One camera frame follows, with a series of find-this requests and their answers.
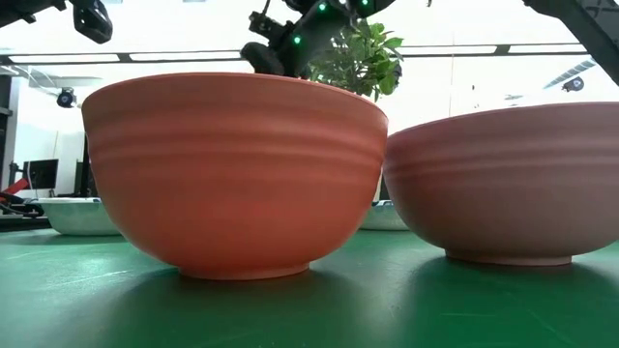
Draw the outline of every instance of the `orange bowl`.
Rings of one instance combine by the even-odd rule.
[[[393,134],[406,224],[449,256],[558,265],[619,239],[619,103],[508,108]]]
[[[387,118],[317,83],[247,73],[144,77],[82,107],[93,174],[129,241],[188,276],[301,272],[359,227]]]

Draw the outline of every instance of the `pink bowl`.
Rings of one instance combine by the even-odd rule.
[[[450,257],[560,265],[619,239],[619,102],[493,110],[389,137],[404,222]]]

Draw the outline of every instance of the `ridged bowl exterior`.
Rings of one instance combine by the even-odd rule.
[[[112,220],[147,253],[210,278],[299,272],[340,247],[371,203],[387,138],[373,103],[260,74],[129,80],[82,111]]]
[[[619,239],[619,103],[508,108],[403,130],[387,141],[384,175],[406,224],[448,254],[569,262]]]

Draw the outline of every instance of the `green leaves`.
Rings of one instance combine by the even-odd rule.
[[[310,80],[373,96],[375,101],[393,94],[403,39],[389,38],[391,34],[383,24],[365,20],[342,30],[333,46],[309,63]]]
[[[402,38],[390,38],[383,44],[383,46],[390,48],[390,49],[400,48],[402,46],[403,41],[404,39]]]
[[[394,93],[396,89],[396,76],[394,74],[388,74],[378,82],[380,92],[386,96]]]

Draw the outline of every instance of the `computer monitor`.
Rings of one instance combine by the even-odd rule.
[[[75,193],[79,193],[81,188],[81,169],[83,165],[83,162],[79,161],[75,167]],[[97,185],[95,184],[95,178],[93,177],[92,167],[90,167],[90,170],[88,171],[88,195],[91,197],[99,196],[99,193],[97,192]]]
[[[28,180],[26,189],[56,189],[56,177],[58,175],[58,159],[31,160],[23,163],[22,178]]]

